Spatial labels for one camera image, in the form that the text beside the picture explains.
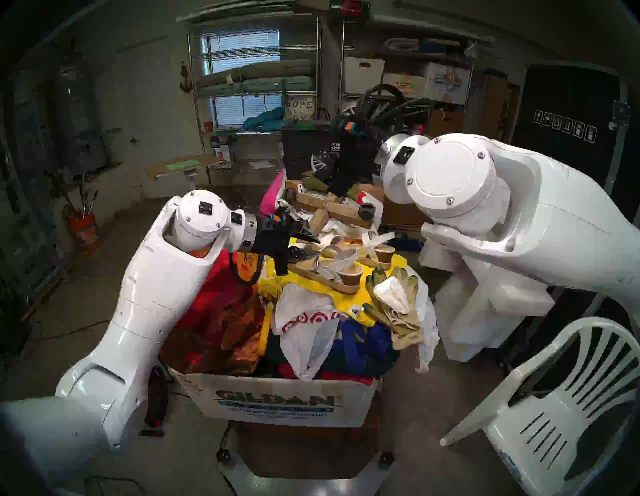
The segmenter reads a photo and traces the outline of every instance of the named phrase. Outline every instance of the white plastic bag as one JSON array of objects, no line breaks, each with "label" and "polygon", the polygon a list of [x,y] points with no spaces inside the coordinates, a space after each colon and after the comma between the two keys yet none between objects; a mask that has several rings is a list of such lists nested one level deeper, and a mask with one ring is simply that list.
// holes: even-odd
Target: white plastic bag
[{"label": "white plastic bag", "polygon": [[295,324],[280,336],[280,348],[298,379],[310,381],[333,346],[339,319]]},{"label": "white plastic bag", "polygon": [[436,323],[436,311],[429,299],[429,287],[411,267],[406,268],[410,276],[418,276],[418,293],[415,295],[415,309],[422,324],[422,336],[424,342],[418,343],[419,365],[416,372],[424,374],[429,370],[429,363],[433,359],[433,353],[440,341],[438,325]]},{"label": "white plastic bag", "polygon": [[271,328],[298,379],[310,381],[331,351],[340,319],[347,318],[327,294],[289,283],[278,300]]},{"label": "white plastic bag", "polygon": [[388,277],[380,284],[373,288],[373,294],[376,295],[382,303],[386,303],[392,310],[401,315],[409,313],[409,300],[400,284],[400,281],[394,277]]}]

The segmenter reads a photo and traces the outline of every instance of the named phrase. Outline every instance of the pink fabric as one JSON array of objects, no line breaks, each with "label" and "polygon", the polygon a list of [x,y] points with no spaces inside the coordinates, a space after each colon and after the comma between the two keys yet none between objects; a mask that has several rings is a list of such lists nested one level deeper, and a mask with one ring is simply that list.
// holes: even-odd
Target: pink fabric
[{"label": "pink fabric", "polygon": [[267,192],[262,197],[262,202],[260,203],[260,213],[265,217],[273,215],[276,212],[276,200],[278,199],[278,194],[280,192],[280,188],[282,188],[284,178],[284,169],[282,169],[276,176],[276,179],[274,179],[269,186],[269,189],[267,189]]}]

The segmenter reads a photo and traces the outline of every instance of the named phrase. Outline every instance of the green glove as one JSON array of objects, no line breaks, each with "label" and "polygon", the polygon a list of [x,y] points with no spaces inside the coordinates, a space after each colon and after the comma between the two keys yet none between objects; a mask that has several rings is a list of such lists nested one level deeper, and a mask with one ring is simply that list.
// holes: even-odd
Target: green glove
[{"label": "green glove", "polygon": [[399,314],[391,309],[386,303],[380,301],[373,292],[373,289],[387,279],[382,266],[374,269],[365,280],[365,288],[372,300],[372,305],[365,303],[364,311],[373,319],[383,323],[392,330],[394,349],[403,349],[416,342],[422,342],[420,330],[422,325],[415,310],[415,296],[418,293],[418,278],[409,277],[404,269],[394,268],[391,275],[400,281],[409,303],[409,313]]},{"label": "green glove", "polygon": [[302,178],[302,184],[305,188],[311,191],[326,191],[327,189],[329,189],[329,186],[327,186],[324,182],[314,176],[313,172],[305,172],[303,176],[304,177]]}]

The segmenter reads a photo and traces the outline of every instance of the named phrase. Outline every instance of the orange bucket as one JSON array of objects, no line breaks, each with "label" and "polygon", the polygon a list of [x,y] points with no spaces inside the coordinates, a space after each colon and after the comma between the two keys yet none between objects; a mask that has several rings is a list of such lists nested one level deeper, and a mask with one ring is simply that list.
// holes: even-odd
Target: orange bucket
[{"label": "orange bucket", "polygon": [[92,252],[100,244],[95,215],[89,214],[79,219],[69,219],[68,227],[76,245],[86,253]]}]

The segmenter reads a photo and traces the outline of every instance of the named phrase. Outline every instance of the yellow shirt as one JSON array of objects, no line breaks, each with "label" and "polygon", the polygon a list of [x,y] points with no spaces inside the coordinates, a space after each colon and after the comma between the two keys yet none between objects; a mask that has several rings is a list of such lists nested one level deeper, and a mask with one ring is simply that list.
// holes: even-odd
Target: yellow shirt
[{"label": "yellow shirt", "polygon": [[[298,274],[294,274],[291,272],[289,272],[289,274],[285,276],[276,276],[275,263],[273,262],[273,259],[271,257],[267,257],[267,277],[260,278],[258,280],[258,292],[260,292],[261,285],[264,285],[264,284],[267,284],[267,285],[275,284],[279,286],[280,291],[282,291],[282,288],[284,288],[285,285],[292,282],[294,284],[298,284],[299,286],[302,286],[303,288],[309,291],[328,294],[333,298],[333,304],[338,310],[350,315],[362,325],[366,327],[372,327],[376,323],[376,321],[373,320],[371,317],[369,317],[367,314],[365,314],[365,312],[360,312],[360,315],[358,315],[358,317],[354,316],[351,312],[349,312],[349,310],[353,305],[358,305],[360,308],[362,308],[362,305],[364,303],[371,303],[371,297],[369,296],[369,293],[365,289],[364,285],[365,285],[367,276],[371,275],[371,273],[373,272],[373,267],[367,267],[366,265],[362,265],[362,264],[358,264],[358,265],[361,266],[363,269],[362,277],[360,278],[360,290],[356,294],[344,294],[328,286],[325,286],[320,282],[312,281],[311,279],[307,279],[305,277],[299,276]],[[386,271],[387,276],[391,274],[391,271],[393,270],[394,267],[400,267],[401,269],[406,269],[406,265],[407,265],[406,258],[401,257],[400,255],[394,255],[393,258],[391,259],[391,268],[388,271]]]}]

